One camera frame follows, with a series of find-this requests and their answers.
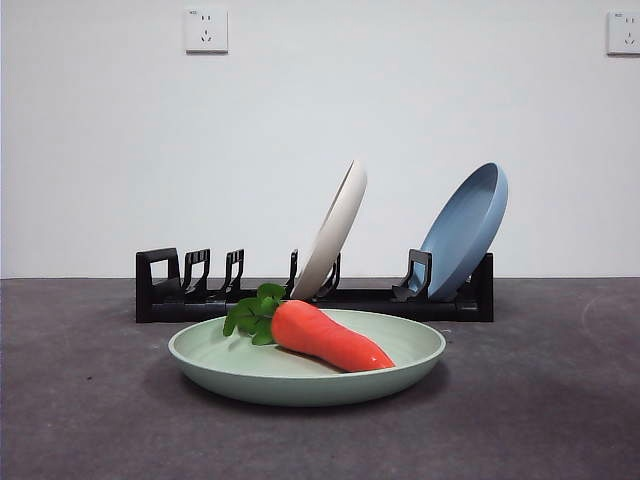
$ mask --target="electrical socket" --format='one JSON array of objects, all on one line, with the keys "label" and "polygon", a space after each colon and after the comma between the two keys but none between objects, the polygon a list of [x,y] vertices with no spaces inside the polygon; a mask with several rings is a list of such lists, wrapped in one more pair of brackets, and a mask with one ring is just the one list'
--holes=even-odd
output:
[{"label": "electrical socket", "polygon": [[187,53],[227,53],[228,15],[219,7],[186,8],[183,14]]},{"label": "electrical socket", "polygon": [[609,12],[609,55],[640,55],[640,12]]}]

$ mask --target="carrot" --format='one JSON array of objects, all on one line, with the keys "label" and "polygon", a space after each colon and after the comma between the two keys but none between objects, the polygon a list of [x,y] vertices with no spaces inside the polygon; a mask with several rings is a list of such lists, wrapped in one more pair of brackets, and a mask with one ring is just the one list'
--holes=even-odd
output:
[{"label": "carrot", "polygon": [[285,348],[319,357],[348,372],[395,366],[373,341],[300,300],[289,300],[276,309],[271,334]]},{"label": "carrot", "polygon": [[283,301],[285,290],[266,283],[257,297],[244,298],[224,321],[223,334],[237,327],[252,335],[254,345],[274,341],[282,347],[319,357],[348,372],[394,367],[373,341],[334,322],[318,308],[300,300]]}]

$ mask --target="green leaves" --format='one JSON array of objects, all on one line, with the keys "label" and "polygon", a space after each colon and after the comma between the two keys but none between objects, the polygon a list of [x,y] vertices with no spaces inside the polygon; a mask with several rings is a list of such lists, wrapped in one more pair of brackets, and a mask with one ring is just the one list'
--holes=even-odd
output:
[{"label": "green leaves", "polygon": [[225,337],[238,327],[238,330],[253,335],[251,343],[254,345],[273,343],[271,318],[284,297],[285,289],[274,283],[264,283],[257,294],[257,297],[243,298],[229,310],[222,330]]}]

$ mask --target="black dish rack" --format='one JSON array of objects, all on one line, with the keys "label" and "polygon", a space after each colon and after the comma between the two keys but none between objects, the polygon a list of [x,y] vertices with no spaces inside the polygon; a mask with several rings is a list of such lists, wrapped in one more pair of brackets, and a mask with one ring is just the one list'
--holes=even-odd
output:
[{"label": "black dish rack", "polygon": [[[167,262],[166,280],[154,283],[151,264]],[[204,263],[200,279],[193,281],[193,265]],[[408,287],[414,265],[425,267],[425,277],[417,291]],[[200,322],[227,314],[242,298],[256,295],[255,289],[242,287],[244,249],[226,255],[225,279],[216,290],[207,281],[211,267],[209,249],[185,254],[184,279],[180,277],[178,252],[164,248],[136,254],[136,322]],[[288,298],[298,269],[298,251],[291,253],[289,278],[283,285]],[[431,253],[409,250],[407,275],[391,288],[339,288],[340,255],[316,296],[309,300],[319,308],[363,310],[426,321],[493,321],[493,255],[487,253],[472,275],[447,302],[429,300]]]}]

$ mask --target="light green plate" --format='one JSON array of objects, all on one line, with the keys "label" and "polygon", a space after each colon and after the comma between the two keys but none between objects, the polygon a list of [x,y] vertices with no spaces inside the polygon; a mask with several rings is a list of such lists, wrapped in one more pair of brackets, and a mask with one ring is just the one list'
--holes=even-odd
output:
[{"label": "light green plate", "polygon": [[376,342],[396,366],[341,373],[325,362],[276,345],[252,345],[237,330],[224,337],[224,317],[176,333],[169,341],[169,351],[182,371],[207,390],[283,406],[342,405],[391,395],[423,378],[444,351],[444,337],[422,323],[353,310],[324,312]]}]

